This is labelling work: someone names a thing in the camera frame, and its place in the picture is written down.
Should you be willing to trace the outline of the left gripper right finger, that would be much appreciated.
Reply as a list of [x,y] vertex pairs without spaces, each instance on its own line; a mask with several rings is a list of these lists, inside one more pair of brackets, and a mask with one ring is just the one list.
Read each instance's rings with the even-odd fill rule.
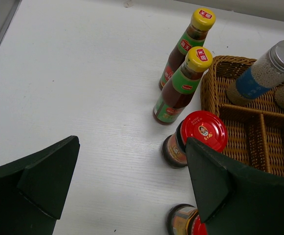
[[233,160],[195,138],[186,157],[210,235],[284,235],[284,177]]

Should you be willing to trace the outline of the far yellow-cap sauce bottle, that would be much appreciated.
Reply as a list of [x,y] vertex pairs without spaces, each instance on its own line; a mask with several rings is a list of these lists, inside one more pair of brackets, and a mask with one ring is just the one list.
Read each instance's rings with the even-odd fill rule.
[[174,72],[184,62],[188,51],[197,46],[203,46],[209,30],[216,21],[215,13],[208,8],[196,9],[191,17],[191,22],[186,28],[176,46],[169,55],[165,69],[159,80],[159,88],[162,89]]

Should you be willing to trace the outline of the yellow-cap sauce bottle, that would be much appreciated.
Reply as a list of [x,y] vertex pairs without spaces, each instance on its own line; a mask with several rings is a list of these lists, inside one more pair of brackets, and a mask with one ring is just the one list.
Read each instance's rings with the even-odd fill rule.
[[159,88],[162,89],[174,72],[184,62],[188,51],[197,46],[203,46],[209,30],[216,21],[215,13],[208,8],[196,9],[191,17],[191,22],[186,28],[176,46],[169,55],[165,69],[159,80]]
[[176,121],[181,112],[191,102],[199,82],[211,66],[213,56],[204,47],[193,47],[185,56],[171,79],[164,85],[153,108],[154,119],[169,125]]

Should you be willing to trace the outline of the near yellow-cap sauce bottle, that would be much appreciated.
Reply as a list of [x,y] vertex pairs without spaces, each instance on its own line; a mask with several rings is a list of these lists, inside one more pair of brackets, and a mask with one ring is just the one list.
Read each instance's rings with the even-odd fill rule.
[[185,56],[171,79],[164,85],[153,108],[154,119],[169,125],[176,121],[181,112],[191,102],[199,82],[211,66],[213,56],[204,47],[193,47]]

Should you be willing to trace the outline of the wicker basket tray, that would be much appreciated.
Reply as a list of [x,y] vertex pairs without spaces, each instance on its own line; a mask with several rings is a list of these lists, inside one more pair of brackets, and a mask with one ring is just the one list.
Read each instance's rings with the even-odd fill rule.
[[234,105],[226,95],[228,86],[254,62],[246,57],[214,57],[201,81],[201,109],[223,121],[228,132],[224,155],[284,177],[284,109],[274,101],[276,88],[246,106]]

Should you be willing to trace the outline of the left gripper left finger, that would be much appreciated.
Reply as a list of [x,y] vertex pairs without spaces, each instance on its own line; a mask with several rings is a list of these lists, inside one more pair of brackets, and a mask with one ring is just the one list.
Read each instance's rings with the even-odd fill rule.
[[0,166],[0,235],[51,235],[61,218],[80,144],[69,136]]

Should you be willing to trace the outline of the near red-lid chili jar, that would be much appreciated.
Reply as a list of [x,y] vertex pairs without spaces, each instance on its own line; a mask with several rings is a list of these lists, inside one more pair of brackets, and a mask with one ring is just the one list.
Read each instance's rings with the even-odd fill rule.
[[166,230],[169,235],[208,235],[198,209],[190,204],[178,204],[169,210]]

